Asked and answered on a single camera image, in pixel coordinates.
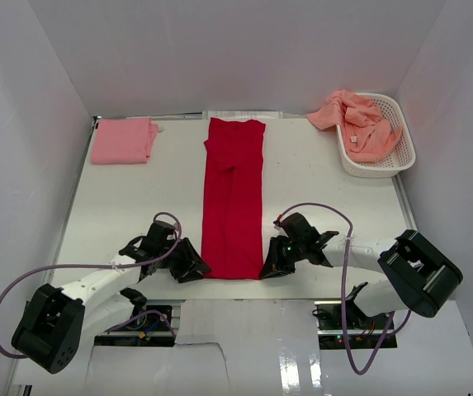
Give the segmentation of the red t shirt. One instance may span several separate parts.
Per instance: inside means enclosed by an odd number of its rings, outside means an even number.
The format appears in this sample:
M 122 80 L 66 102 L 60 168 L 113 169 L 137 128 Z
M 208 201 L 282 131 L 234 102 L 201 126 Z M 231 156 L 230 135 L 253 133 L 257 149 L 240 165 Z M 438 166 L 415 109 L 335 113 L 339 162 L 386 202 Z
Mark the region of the red t shirt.
M 256 280 L 263 268 L 263 141 L 257 120 L 210 120 L 201 256 L 210 278 Z

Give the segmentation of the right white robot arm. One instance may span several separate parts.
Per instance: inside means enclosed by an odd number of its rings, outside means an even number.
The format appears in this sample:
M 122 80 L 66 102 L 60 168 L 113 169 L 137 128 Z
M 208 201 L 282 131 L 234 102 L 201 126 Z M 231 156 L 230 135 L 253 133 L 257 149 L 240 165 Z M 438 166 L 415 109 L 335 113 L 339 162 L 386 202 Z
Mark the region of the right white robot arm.
M 300 213 L 275 225 L 283 233 L 270 239 L 262 279 L 290 275 L 301 261 L 384 275 L 384 280 L 364 281 L 344 292 L 346 307 L 337 308 L 334 315 L 356 329 L 380 314 L 402 309 L 432 318 L 463 281 L 460 269 L 413 229 L 391 239 L 353 238 L 337 231 L 320 233 Z

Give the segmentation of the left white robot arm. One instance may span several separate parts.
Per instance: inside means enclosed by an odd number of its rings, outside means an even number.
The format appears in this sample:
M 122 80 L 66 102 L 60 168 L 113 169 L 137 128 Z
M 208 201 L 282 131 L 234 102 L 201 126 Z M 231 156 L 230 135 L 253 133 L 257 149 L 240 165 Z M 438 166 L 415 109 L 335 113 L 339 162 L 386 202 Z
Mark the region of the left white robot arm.
M 102 332 L 139 328 L 154 314 L 134 286 L 159 268 L 169 270 L 179 283 L 201 280 L 211 271 L 191 241 L 178 237 L 176 226 L 155 220 L 107 269 L 60 287 L 41 286 L 26 304 L 12 346 L 49 373 L 59 373 L 86 340 Z

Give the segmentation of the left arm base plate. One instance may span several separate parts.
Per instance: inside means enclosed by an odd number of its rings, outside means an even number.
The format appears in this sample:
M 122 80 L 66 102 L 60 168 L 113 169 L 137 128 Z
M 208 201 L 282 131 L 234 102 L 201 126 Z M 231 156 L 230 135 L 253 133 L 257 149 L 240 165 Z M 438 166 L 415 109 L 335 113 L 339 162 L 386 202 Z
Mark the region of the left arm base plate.
M 95 347 L 173 347 L 175 336 L 157 313 L 148 313 L 114 332 L 94 338 Z

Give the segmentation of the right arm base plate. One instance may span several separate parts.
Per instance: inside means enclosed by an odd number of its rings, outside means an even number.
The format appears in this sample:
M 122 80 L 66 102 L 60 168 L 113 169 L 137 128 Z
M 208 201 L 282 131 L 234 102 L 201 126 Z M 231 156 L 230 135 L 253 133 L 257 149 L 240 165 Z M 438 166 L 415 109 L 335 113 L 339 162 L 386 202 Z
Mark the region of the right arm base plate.
M 323 302 L 315 305 L 312 315 L 316 318 L 318 328 L 319 349 L 344 350 L 340 303 L 337 301 Z M 374 349 L 389 318 L 388 313 L 379 314 L 368 319 L 347 318 L 348 339 L 353 350 Z

